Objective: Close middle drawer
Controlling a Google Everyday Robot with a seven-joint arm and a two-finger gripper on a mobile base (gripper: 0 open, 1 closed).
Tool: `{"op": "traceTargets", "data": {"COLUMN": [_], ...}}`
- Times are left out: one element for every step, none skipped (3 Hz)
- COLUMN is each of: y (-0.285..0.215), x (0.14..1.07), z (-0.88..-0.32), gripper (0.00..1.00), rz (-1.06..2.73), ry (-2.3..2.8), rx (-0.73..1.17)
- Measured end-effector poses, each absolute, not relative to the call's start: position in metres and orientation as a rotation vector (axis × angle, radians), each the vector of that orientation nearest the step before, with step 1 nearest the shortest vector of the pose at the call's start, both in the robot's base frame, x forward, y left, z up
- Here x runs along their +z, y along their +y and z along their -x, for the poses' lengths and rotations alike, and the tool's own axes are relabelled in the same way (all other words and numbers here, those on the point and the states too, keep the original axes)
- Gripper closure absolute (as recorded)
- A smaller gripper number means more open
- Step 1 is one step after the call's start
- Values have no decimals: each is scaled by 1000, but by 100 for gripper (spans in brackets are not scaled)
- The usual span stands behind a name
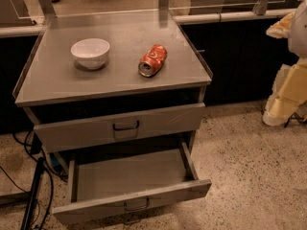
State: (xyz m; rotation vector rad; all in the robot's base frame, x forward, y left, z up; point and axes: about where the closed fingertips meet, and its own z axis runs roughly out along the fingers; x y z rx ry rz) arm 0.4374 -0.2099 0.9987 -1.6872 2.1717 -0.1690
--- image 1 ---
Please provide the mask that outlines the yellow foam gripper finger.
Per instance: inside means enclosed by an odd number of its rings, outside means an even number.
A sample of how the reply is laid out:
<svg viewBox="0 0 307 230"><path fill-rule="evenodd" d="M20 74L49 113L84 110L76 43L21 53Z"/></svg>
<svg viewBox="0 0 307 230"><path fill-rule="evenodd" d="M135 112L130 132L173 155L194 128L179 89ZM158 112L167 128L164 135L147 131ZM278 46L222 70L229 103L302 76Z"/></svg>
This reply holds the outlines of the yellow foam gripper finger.
<svg viewBox="0 0 307 230"><path fill-rule="evenodd" d="M306 102L307 60L300 59L293 66L283 64L275 76L263 122L271 127L281 126Z"/></svg>

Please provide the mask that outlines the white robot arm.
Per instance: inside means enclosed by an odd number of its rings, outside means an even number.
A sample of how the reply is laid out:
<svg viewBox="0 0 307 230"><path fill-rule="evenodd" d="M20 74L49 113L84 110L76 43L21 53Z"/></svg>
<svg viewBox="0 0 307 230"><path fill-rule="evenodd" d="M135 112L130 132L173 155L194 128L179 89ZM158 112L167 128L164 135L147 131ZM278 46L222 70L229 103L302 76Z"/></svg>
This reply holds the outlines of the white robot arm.
<svg viewBox="0 0 307 230"><path fill-rule="evenodd" d="M276 74L263 114L263 122L273 127L286 123L307 101L307 0L271 25L266 34L287 38L289 51L298 56L296 64L283 64Z"/></svg>

